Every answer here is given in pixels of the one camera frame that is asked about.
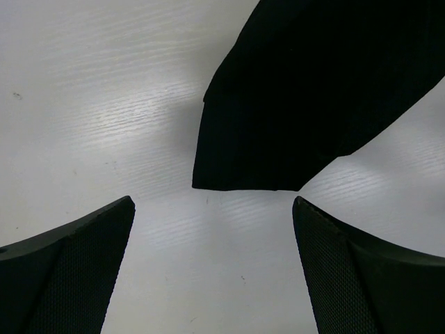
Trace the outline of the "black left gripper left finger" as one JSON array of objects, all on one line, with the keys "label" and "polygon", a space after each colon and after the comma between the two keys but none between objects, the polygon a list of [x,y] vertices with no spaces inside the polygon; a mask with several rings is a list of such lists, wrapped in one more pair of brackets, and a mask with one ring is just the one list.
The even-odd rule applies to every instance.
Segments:
[{"label": "black left gripper left finger", "polygon": [[100,333],[134,216],[125,196],[1,247],[1,332]]}]

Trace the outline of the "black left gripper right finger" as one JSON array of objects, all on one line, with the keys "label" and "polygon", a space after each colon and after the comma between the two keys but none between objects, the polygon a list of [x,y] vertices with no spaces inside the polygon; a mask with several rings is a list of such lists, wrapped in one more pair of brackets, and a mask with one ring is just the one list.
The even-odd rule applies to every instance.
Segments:
[{"label": "black left gripper right finger", "polygon": [[444,332],[444,258],[375,237],[300,196],[293,226],[319,333]]}]

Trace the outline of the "black skirt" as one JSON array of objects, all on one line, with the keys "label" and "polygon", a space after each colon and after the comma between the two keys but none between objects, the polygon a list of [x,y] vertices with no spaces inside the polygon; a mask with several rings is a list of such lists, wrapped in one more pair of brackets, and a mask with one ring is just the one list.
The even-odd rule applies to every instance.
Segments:
[{"label": "black skirt", "polygon": [[443,78],[443,1],[260,1],[204,95],[192,186],[299,191]]}]

